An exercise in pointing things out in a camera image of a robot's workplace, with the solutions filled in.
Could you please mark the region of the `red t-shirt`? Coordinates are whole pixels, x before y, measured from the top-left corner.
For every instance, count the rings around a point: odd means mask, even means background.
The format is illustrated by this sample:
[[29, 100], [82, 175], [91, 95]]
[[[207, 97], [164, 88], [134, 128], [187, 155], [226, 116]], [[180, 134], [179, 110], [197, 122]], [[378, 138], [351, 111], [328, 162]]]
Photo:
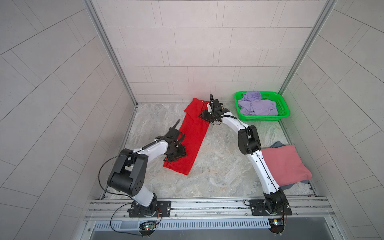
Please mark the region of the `red t-shirt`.
[[208, 109], [208, 103], [194, 98], [185, 109], [186, 116], [180, 132], [185, 135], [182, 145], [186, 148], [187, 155], [173, 163], [165, 162], [165, 168], [186, 176], [190, 173], [210, 125], [200, 118], [201, 113]]

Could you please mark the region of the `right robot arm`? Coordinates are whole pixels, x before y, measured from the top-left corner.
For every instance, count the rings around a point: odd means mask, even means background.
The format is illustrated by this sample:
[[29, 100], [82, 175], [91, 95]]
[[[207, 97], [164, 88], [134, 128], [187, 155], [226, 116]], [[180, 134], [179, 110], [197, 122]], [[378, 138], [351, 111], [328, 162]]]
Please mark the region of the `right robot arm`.
[[238, 134], [239, 150], [250, 160], [261, 182], [266, 213], [272, 216], [291, 215], [292, 211], [287, 197], [274, 179], [263, 157], [257, 128], [236, 118], [212, 94], [210, 94], [208, 109], [204, 110], [199, 118], [211, 124], [216, 122], [225, 124]]

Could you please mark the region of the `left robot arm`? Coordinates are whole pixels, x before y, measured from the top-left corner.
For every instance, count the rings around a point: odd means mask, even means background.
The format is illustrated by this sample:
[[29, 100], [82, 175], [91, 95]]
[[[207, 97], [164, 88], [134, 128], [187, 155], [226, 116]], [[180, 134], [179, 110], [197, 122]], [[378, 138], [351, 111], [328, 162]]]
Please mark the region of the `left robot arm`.
[[157, 212], [157, 196], [144, 186], [148, 163], [161, 155], [166, 156], [166, 163], [187, 156], [186, 147], [182, 145], [185, 135], [177, 129], [179, 122], [177, 120], [164, 136], [136, 150], [123, 149], [116, 157], [107, 184], [134, 200], [135, 216], [152, 217]]

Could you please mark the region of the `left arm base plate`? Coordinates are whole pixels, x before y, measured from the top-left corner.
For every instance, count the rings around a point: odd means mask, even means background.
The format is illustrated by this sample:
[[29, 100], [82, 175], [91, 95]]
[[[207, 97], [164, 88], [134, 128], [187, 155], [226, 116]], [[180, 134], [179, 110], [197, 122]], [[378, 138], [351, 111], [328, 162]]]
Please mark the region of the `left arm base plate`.
[[148, 207], [142, 206], [136, 202], [131, 204], [127, 210], [130, 218], [154, 218], [157, 216], [169, 217], [171, 210], [170, 201], [154, 200]]

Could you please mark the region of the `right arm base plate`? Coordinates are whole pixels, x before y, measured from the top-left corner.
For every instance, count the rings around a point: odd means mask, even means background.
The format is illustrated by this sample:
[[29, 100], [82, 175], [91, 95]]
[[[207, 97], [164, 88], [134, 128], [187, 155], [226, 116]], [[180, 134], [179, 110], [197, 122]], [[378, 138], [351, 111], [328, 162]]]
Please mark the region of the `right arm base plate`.
[[253, 216], [291, 216], [292, 209], [288, 202], [284, 202], [282, 207], [273, 210], [271, 213], [267, 210], [265, 205], [265, 200], [245, 200], [244, 202], [248, 207], [250, 207]]

